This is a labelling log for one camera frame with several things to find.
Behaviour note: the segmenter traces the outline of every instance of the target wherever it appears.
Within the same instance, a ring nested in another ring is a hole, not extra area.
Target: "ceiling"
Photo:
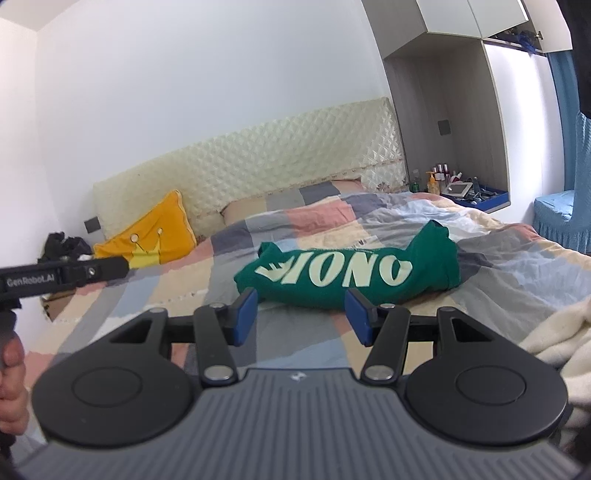
[[[78,0],[0,0],[0,17],[40,30]]]

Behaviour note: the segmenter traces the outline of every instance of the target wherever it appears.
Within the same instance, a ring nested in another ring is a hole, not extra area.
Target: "green t-shirt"
[[[422,292],[460,284],[456,244],[431,220],[405,250],[293,250],[261,244],[259,258],[234,276],[238,291],[303,307],[343,309],[345,291],[358,288],[374,305],[400,303]]]

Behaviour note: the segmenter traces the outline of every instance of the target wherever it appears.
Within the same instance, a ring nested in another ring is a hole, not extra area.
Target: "wall switch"
[[[97,230],[100,230],[99,218],[93,217],[90,220],[85,221],[84,226],[86,227],[87,233],[92,233],[96,232]]]
[[[437,126],[439,127],[439,135],[450,135],[452,133],[452,126],[449,124],[449,120],[439,120]]]

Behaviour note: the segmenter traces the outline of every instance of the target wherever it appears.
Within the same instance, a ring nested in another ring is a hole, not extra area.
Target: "open cabinet door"
[[[527,22],[521,0],[469,0],[481,38]]]
[[[569,26],[556,0],[523,0],[544,53],[572,50]]]

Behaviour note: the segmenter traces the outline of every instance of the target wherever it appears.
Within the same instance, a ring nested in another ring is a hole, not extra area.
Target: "round black disc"
[[[178,423],[192,401],[187,375],[142,345],[75,353],[40,377],[32,397],[47,436],[95,448],[153,438]]]
[[[527,443],[556,428],[567,392],[552,367],[514,345],[500,352],[472,345],[435,357],[408,377],[406,399],[427,427],[483,446]]]

